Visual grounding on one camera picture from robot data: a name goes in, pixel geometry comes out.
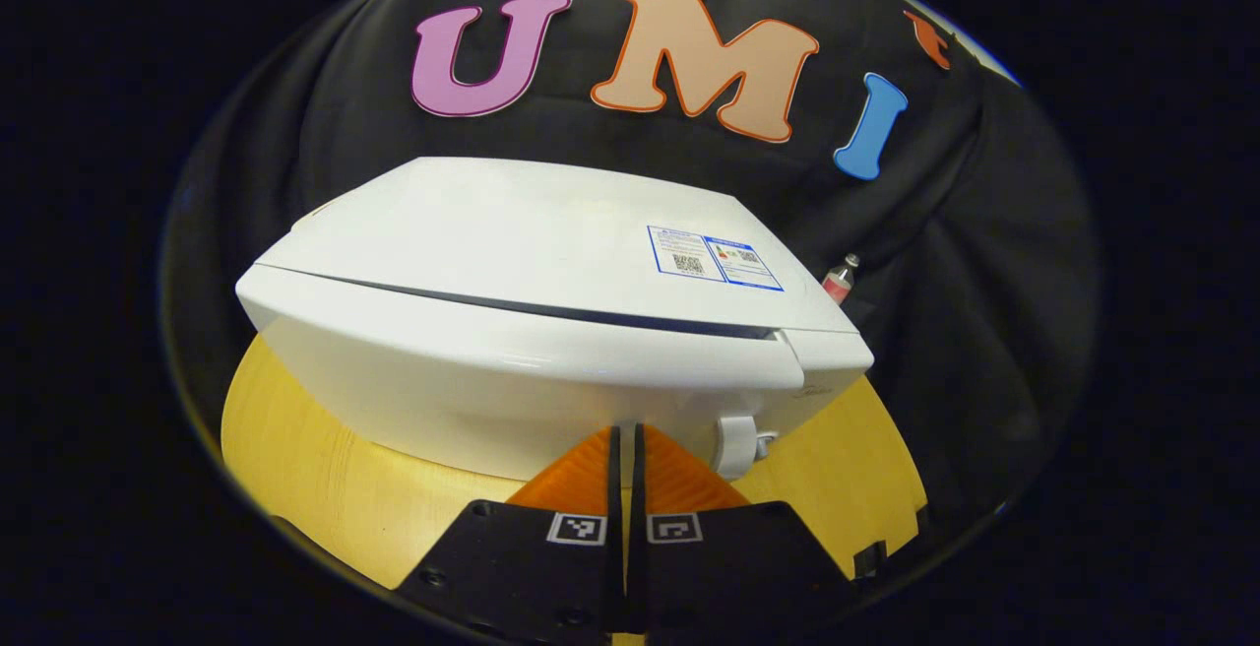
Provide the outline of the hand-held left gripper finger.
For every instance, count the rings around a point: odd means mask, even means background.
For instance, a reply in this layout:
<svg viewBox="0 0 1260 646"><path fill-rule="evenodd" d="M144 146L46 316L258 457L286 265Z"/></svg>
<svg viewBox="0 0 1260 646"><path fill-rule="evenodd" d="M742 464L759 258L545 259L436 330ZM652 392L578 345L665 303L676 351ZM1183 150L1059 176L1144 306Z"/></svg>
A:
<svg viewBox="0 0 1260 646"><path fill-rule="evenodd" d="M393 592L489 643L610 645L624 620L621 432L586 445L601 507L472 499Z"/></svg>
<svg viewBox="0 0 1260 646"><path fill-rule="evenodd" d="M790 502L752 502L656 427L635 427L630 615L649 643L789 643L853 599Z"/></svg>

